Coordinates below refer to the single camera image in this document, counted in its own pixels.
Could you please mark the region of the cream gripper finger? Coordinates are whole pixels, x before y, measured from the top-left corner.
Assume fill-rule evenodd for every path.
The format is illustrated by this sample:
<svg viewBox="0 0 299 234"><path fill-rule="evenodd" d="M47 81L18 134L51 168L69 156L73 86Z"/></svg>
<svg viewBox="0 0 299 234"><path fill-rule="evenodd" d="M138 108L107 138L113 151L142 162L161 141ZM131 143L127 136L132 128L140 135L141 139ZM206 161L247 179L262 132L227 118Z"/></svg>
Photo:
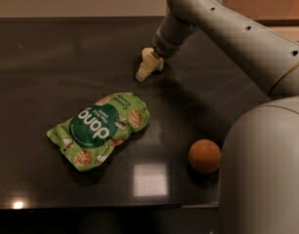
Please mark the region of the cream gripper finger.
<svg viewBox="0 0 299 234"><path fill-rule="evenodd" d="M139 82L143 82L153 72L162 71L164 68L164 59L157 56L154 52L147 52L143 55L142 62L135 74Z"/></svg>

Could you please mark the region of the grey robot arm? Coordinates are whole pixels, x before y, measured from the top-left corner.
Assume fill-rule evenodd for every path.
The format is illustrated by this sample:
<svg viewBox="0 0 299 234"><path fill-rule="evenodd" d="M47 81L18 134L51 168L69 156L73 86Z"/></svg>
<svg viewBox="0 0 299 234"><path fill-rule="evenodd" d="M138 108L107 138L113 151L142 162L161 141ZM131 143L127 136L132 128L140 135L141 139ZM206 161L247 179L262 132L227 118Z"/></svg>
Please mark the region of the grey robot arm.
<svg viewBox="0 0 299 234"><path fill-rule="evenodd" d="M145 80L201 30L251 91L226 135L218 179L219 234L299 234L299 43L223 6L167 0L136 78Z"/></svg>

